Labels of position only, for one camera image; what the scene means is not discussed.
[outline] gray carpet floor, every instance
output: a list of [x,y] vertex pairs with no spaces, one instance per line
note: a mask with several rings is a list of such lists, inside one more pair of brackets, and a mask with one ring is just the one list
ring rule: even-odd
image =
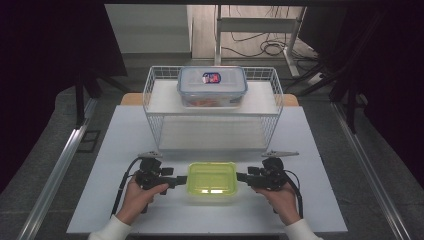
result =
[[[150,66],[212,65],[211,60],[192,60],[181,56],[124,56],[128,77],[116,77],[125,86],[142,91]],[[280,79],[290,73],[280,60],[223,61],[223,65],[273,66]],[[295,80],[281,80],[283,86]],[[103,94],[98,99],[88,131],[98,136],[97,142],[82,142],[66,172],[49,211],[35,239],[86,239],[87,236],[66,234],[85,183],[96,160],[115,106],[124,95],[118,89],[98,80]],[[296,92],[309,83],[292,87]],[[348,228],[347,233],[317,233],[324,239],[396,239],[381,207],[355,158],[347,138],[328,100],[331,85],[299,98],[310,124],[323,164]],[[16,239],[34,203],[56,164],[75,127],[75,96],[70,88],[57,96],[56,110],[27,160],[0,196],[0,239]],[[357,136],[364,146],[384,187],[395,202],[412,239],[424,239],[424,191],[401,159],[356,110]],[[188,239],[251,239],[254,237],[189,237]],[[278,236],[267,237],[278,239]],[[138,239],[129,236],[127,239]],[[181,237],[143,237],[142,239],[182,239]]]

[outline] left hand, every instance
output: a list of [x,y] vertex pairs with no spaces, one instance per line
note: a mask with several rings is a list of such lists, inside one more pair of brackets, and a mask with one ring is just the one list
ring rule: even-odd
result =
[[135,176],[127,184],[124,203],[116,217],[123,223],[131,225],[147,204],[153,202],[154,195],[168,189],[167,183],[155,186],[149,190],[142,189],[135,181]]

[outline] human hand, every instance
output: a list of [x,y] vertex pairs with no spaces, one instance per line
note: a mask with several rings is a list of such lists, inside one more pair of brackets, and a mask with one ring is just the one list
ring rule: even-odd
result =
[[116,217],[123,223],[131,225],[147,204],[153,202],[154,195],[168,189],[167,183],[155,186],[149,190],[142,189],[135,181],[135,176],[127,184],[124,202]]
[[301,218],[296,209],[296,197],[293,188],[289,183],[283,185],[279,191],[270,191],[262,188],[254,188],[255,192],[265,196],[268,203],[280,216],[281,221],[286,225],[293,224]]

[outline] white metal stand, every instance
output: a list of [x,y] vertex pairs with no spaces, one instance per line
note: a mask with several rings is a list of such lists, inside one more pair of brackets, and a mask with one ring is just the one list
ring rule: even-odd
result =
[[228,18],[221,17],[221,5],[218,5],[216,19],[215,66],[221,65],[221,33],[222,32],[250,32],[250,33],[290,33],[287,47],[284,48],[284,57],[293,77],[299,76],[296,63],[293,61],[293,46],[299,33],[306,7],[302,7],[296,19],[279,18]]

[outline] right hand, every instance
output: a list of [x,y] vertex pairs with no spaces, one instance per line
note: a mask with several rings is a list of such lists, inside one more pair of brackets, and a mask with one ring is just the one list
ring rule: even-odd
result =
[[286,225],[291,225],[301,218],[296,209],[296,195],[289,183],[283,185],[279,191],[270,191],[262,188],[253,188],[255,192],[265,196],[268,203],[280,216],[281,221]]

